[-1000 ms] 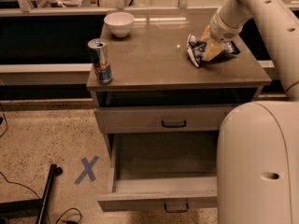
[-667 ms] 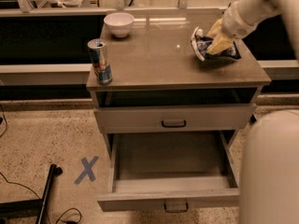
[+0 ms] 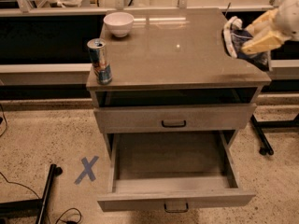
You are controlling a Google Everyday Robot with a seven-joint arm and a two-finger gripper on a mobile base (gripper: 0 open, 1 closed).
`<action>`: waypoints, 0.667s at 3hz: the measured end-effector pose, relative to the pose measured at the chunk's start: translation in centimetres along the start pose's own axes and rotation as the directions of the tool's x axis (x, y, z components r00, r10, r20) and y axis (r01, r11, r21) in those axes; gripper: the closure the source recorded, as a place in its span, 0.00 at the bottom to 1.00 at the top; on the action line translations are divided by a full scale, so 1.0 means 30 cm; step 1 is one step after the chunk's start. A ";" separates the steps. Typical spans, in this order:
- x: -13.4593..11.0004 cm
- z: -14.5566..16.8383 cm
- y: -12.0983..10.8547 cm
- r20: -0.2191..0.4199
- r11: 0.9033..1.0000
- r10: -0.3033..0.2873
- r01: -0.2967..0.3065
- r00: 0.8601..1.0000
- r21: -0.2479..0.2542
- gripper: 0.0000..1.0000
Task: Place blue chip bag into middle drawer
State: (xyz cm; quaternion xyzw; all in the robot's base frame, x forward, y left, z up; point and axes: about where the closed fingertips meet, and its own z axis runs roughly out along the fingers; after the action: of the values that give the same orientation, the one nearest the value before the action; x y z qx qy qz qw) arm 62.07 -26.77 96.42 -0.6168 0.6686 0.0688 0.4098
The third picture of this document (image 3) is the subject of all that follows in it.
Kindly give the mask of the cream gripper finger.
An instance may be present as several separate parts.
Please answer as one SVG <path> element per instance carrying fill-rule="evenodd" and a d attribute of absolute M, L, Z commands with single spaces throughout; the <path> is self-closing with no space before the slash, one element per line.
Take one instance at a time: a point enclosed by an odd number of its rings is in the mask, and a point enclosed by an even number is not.
<path fill-rule="evenodd" d="M 271 33 L 263 37 L 255 36 L 242 45 L 242 52 L 251 55 L 266 52 L 280 47 L 280 37 L 276 33 Z"/>
<path fill-rule="evenodd" d="M 259 17 L 248 25 L 245 30 L 252 36 L 269 35 L 273 32 L 273 19 L 270 17 Z"/>

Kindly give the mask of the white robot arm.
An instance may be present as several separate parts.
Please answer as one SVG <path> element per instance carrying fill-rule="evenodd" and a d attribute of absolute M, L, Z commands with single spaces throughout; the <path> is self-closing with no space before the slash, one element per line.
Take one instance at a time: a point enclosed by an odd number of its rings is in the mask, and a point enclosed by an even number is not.
<path fill-rule="evenodd" d="M 251 55 L 280 48 L 286 41 L 299 40 L 299 0 L 284 0 L 266 11 L 245 30 L 252 39 L 242 45 L 242 52 Z"/>

